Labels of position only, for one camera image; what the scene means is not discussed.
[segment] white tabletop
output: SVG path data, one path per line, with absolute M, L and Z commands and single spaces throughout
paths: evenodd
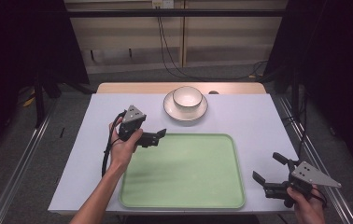
M 252 178 L 252 171 L 266 181 L 288 180 L 288 167 L 273 159 L 279 152 L 289 159 L 297 156 L 269 94 L 206 95 L 208 110 L 193 122 L 171 119 L 162 107 L 165 94 L 94 94 L 72 148 L 49 211 L 73 214 L 92 193 L 101 178 L 108 124 L 129 105 L 147 114 L 142 128 L 156 133 L 226 133 L 235 143 L 246 203 L 238 209 L 156 209 L 127 208 L 119 201 L 120 183 L 106 209 L 116 214 L 252 214 L 291 211 L 282 200 L 267 199 Z

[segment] wall outlet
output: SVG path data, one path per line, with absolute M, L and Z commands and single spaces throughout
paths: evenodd
M 174 8 L 174 0 L 162 0 L 162 8 Z
M 152 8 L 162 8 L 162 0 L 152 0 Z

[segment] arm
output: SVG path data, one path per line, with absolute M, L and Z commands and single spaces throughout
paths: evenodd
M 122 174 L 126 171 L 131 157 L 136 150 L 135 142 L 141 135 L 142 130 L 140 129 L 134 132 L 128 141 L 123 142 L 117 140 L 113 144 L 109 168 L 106 170 L 98 186 L 92 192 L 92 195 L 90 195 L 86 202 L 80 207 L 70 223 L 101 223 L 113 191 Z M 118 134 L 114 131 L 111 138 L 112 142 L 118 138 Z
M 315 198 L 307 201 L 300 192 L 293 190 L 291 187 L 287 188 L 287 192 L 296 201 L 295 215 L 299 224 L 325 224 L 321 201 Z M 312 189 L 311 193 L 320 197 L 315 189 Z

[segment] green tray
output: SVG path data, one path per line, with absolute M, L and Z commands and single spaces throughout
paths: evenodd
M 157 147 L 139 147 L 124 175 L 126 207 L 239 208 L 245 202 L 232 138 L 169 133 Z

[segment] saucer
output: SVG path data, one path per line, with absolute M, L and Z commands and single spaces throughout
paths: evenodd
M 164 98 L 164 110 L 173 119 L 191 121 L 200 118 L 208 108 L 208 102 L 203 96 L 202 102 L 194 108 L 177 105 L 173 98 L 174 91 L 169 92 Z

